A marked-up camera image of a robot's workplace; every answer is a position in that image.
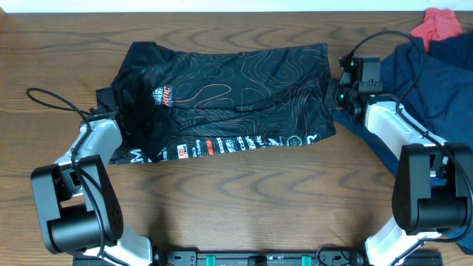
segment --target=red cloth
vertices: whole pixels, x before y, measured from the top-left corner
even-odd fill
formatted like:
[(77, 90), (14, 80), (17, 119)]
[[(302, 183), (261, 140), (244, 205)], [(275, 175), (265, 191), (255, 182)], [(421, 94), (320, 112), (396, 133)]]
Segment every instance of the red cloth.
[(429, 8), (421, 26), (411, 31), (412, 36), (421, 37), (426, 51), (430, 51), (430, 41), (442, 41), (461, 35), (461, 26), (451, 10)]

